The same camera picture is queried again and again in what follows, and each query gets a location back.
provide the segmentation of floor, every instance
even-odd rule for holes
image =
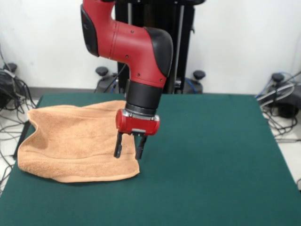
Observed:
[[[8,119],[4,119],[3,117],[0,117],[0,127],[7,127],[11,125],[16,125],[18,121],[26,121],[27,116],[25,114],[19,114],[19,119],[17,118],[16,112],[9,112],[9,111],[1,111],[0,116],[4,116],[6,118],[10,118],[15,121],[11,121]],[[301,139],[301,113],[297,116],[300,123],[297,124],[294,129],[287,134],[285,137],[281,138],[289,138],[289,139]],[[283,126],[289,126],[291,124],[291,120],[286,120],[282,118],[276,118],[275,119],[279,124]],[[11,157],[11,155],[14,154],[16,145],[19,139],[19,136],[21,135],[23,129],[23,125],[17,125],[10,128],[7,128],[6,131],[10,132],[10,134],[0,132],[0,150],[2,154],[5,156],[5,159],[8,161],[10,165],[13,165],[15,161]],[[292,174],[292,177],[297,183],[297,186],[299,190],[301,190],[301,142],[296,143],[279,143],[280,150],[285,158],[285,161],[288,165],[288,168]],[[4,172],[6,175],[10,172],[11,168],[8,167],[7,163],[4,161],[4,159],[0,156],[0,180],[2,179],[2,175]],[[3,191],[6,181],[2,183],[0,187],[0,195],[1,190]]]

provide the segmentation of metal rod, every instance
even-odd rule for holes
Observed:
[[[181,37],[182,37],[182,27],[183,27],[183,18],[184,18],[184,7],[181,6],[180,8],[180,18],[179,18],[179,30],[178,30],[178,39],[177,39],[177,48],[175,54],[175,65],[174,65],[174,79],[177,79],[177,71],[178,71],[178,64],[179,64],[179,55],[180,55],[180,46],[181,46]]]
[[[133,24],[133,21],[132,21],[132,4],[131,3],[127,4],[127,23],[128,24]]]

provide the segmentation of green tablecloth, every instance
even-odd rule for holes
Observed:
[[[49,95],[39,107],[114,99]],[[15,166],[0,226],[300,225],[301,195],[253,97],[166,95],[158,114],[134,178],[60,184]]]

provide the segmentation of towel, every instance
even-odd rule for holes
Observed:
[[[137,175],[133,136],[124,134],[122,155],[119,159],[113,156],[115,115],[124,106],[124,101],[110,101],[30,110],[28,118],[36,130],[19,147],[18,167],[63,183],[114,181]]]

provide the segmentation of white floor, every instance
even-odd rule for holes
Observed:
[[[9,112],[9,111],[1,111],[1,116],[8,117],[10,119],[18,121],[18,118],[16,116],[16,112]],[[19,118],[22,121],[27,120],[26,114],[19,114]],[[301,113],[298,115],[299,123],[298,125],[293,129],[291,133],[285,136],[285,138],[300,138],[301,139]],[[277,122],[279,122],[281,125],[290,125],[291,120],[285,120],[281,118],[276,118]],[[15,122],[9,121],[6,119],[3,119],[0,117],[0,129],[1,127],[6,127],[10,125],[16,125]],[[12,136],[20,136],[20,132],[23,129],[23,125],[18,125],[15,127],[11,127],[6,129],[8,132],[15,132],[11,133],[11,135],[6,133],[0,133],[0,150],[4,156],[10,156],[13,155],[16,149],[18,138],[10,139]],[[279,144],[279,147],[281,149],[281,152],[285,158],[285,161],[288,165],[288,168],[292,174],[292,177],[294,181],[297,183],[298,181],[298,188],[301,190],[301,142],[297,143],[281,143]],[[6,160],[9,162],[9,164],[13,165],[15,161],[12,157],[6,157]],[[0,157],[0,180],[2,179],[2,175],[4,174],[5,169],[7,168],[7,164],[4,162],[3,158]],[[5,187],[6,181],[2,183],[0,190],[3,190]]]

